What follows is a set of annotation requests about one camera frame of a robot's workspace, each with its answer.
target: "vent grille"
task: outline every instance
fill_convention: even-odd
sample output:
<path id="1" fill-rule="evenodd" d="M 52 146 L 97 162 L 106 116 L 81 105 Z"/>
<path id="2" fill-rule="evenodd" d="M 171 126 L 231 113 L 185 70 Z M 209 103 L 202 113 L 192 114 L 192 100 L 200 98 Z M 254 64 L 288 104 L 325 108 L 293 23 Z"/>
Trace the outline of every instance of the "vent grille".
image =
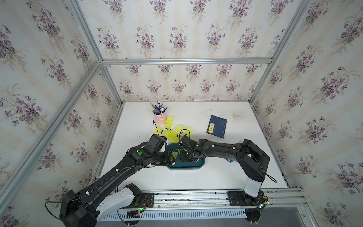
<path id="1" fill-rule="evenodd" d="M 127 211 L 119 211 L 123 220 L 181 220 L 181 219 L 217 219 L 217 218 L 245 218 L 245 209 L 226 208 L 226 209 L 203 209 L 203 210 L 151 210 L 144 211 L 140 218 L 132 218 Z M 113 212 L 101 221 L 118 221 L 120 220 L 117 212 Z"/>

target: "yellow label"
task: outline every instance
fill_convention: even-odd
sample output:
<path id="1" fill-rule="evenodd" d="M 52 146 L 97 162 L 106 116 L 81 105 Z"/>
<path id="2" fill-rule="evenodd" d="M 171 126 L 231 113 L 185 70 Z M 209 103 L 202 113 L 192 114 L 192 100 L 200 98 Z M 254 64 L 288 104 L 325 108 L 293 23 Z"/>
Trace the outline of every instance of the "yellow label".
<path id="1" fill-rule="evenodd" d="M 214 123 L 211 123 L 211 124 L 209 125 L 209 130 L 208 130 L 208 132 L 209 132 L 209 133 L 213 133 L 213 129 L 214 129 Z"/>

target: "floral wallpaper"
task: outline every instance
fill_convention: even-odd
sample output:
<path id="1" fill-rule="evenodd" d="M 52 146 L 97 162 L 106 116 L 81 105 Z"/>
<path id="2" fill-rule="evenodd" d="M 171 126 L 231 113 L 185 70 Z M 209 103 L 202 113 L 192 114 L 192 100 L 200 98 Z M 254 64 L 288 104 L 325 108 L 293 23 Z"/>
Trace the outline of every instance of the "floral wallpaper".
<path id="1" fill-rule="evenodd" d="M 102 57 L 107 59 L 270 57 L 301 1 L 78 2 Z M 326 13 L 327 2 L 311 8 L 307 30 Z M 62 36 L 56 31 L 57 27 L 49 40 L 55 46 L 62 45 Z"/>
<path id="2" fill-rule="evenodd" d="M 116 110 L 106 83 L 102 76 L 96 74 L 11 203 L 13 210 L 2 218 L 3 226 L 9 226 L 9 222 L 16 222 L 12 225 L 14 227 L 55 223 L 45 210 L 44 202 L 61 201 L 69 190 L 79 191 L 88 185 Z M 2 176 L 7 176 L 6 170 L 6 166 L 0 168 Z M 55 215 L 59 214 L 59 204 L 53 203 L 48 207 Z"/>
<path id="3" fill-rule="evenodd" d="M 249 100 L 266 64 L 113 65 L 126 101 Z"/>
<path id="4" fill-rule="evenodd" d="M 0 187 L 94 62 L 64 0 L 0 1 Z M 96 74 L 36 163 L 0 226 L 48 226 L 44 208 L 87 185 L 116 113 Z M 55 213 L 59 206 L 50 207 Z"/>
<path id="5" fill-rule="evenodd" d="M 321 227 L 362 225 L 362 17 L 361 1 L 314 0 L 252 104 Z"/>

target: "book cover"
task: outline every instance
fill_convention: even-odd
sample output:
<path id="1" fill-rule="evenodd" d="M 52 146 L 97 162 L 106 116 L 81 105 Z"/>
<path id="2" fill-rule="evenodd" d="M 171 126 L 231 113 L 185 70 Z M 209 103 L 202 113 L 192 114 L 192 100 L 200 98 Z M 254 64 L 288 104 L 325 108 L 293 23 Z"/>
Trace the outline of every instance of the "book cover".
<path id="1" fill-rule="evenodd" d="M 212 115 L 208 124 L 207 133 L 223 139 L 226 125 L 227 119 Z"/>

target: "pink cup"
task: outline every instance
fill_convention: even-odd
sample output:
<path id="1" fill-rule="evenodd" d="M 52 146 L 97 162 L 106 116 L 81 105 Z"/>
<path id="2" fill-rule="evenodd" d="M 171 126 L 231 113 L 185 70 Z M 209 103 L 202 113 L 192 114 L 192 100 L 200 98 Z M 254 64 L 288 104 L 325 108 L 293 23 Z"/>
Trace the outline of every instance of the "pink cup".
<path id="1" fill-rule="evenodd" d="M 163 125 L 166 121 L 166 113 L 163 113 L 162 115 L 155 115 L 154 114 L 154 120 L 157 125 Z"/>

